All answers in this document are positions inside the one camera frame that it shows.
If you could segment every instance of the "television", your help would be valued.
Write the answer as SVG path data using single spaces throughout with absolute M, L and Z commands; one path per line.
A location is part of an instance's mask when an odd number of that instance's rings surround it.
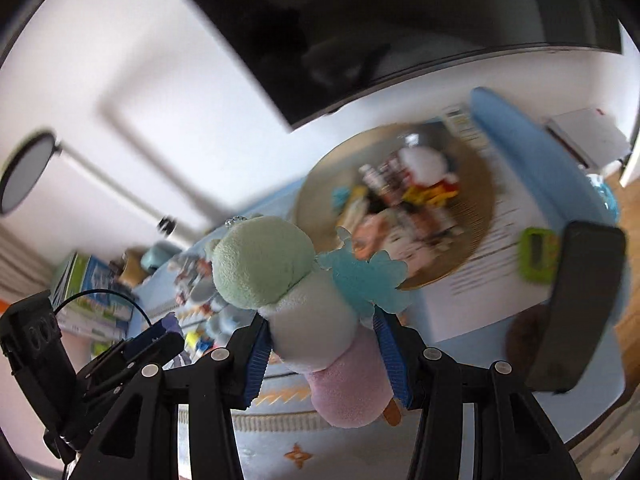
M 194 0 L 295 128 L 401 80 L 540 49 L 620 53 L 601 0 Z

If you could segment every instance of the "white paper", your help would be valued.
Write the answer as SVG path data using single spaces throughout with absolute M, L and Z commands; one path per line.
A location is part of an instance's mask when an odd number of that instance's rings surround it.
M 429 342 L 471 332 L 513 316 L 548 299 L 551 287 L 526 282 L 518 272 L 518 240 L 527 227 L 548 228 L 535 200 L 507 162 L 491 148 L 492 171 L 499 172 L 500 194 L 494 219 L 478 250 L 456 272 L 423 287 L 421 305 L 407 313 L 407 321 L 425 332 Z

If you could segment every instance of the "orange star pattern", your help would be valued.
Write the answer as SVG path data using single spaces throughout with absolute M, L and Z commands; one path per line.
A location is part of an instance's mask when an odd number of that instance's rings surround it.
M 305 461 L 309 460 L 313 455 L 311 453 L 305 453 L 300 449 L 298 443 L 295 443 L 293 446 L 293 450 L 284 455 L 284 458 L 288 458 L 292 462 L 296 464 L 298 469 L 302 469 L 302 466 L 305 465 Z

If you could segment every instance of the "ice cream plush toy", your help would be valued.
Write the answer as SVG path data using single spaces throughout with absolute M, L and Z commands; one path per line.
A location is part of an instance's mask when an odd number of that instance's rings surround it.
M 385 252 L 368 262 L 343 247 L 316 257 L 309 237 L 281 218 L 236 222 L 210 257 L 219 293 L 269 322 L 273 351 L 304 374 L 311 401 L 332 426 L 359 428 L 376 420 L 393 397 L 378 342 L 361 320 L 374 304 L 398 313 L 409 303 L 396 286 L 406 264 Z

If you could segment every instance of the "green plush ball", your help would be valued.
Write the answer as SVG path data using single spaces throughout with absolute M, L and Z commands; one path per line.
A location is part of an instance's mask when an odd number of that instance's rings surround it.
M 211 254 L 219 293 L 240 308 L 276 303 L 311 272 L 309 237 L 282 218 L 261 216 L 234 225 Z

